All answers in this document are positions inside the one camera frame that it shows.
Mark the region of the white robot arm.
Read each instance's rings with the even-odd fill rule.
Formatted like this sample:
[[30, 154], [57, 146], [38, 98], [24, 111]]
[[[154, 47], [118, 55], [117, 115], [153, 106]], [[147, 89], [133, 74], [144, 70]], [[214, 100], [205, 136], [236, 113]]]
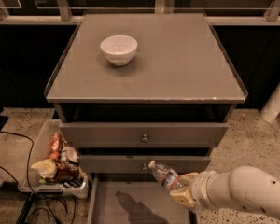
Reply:
[[172, 197], [191, 211], [230, 209], [280, 221], [280, 82], [259, 111], [237, 111], [209, 170]]

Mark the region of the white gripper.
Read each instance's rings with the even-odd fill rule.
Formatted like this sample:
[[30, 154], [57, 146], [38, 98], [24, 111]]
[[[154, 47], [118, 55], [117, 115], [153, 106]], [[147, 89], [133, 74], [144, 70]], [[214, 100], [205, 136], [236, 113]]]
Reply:
[[183, 174], [180, 177], [180, 183], [184, 186], [190, 186], [190, 188], [171, 190], [169, 194], [177, 203], [187, 208], [193, 208], [195, 205], [196, 209], [217, 210], [207, 191], [209, 178], [215, 173], [215, 171], [203, 171]]

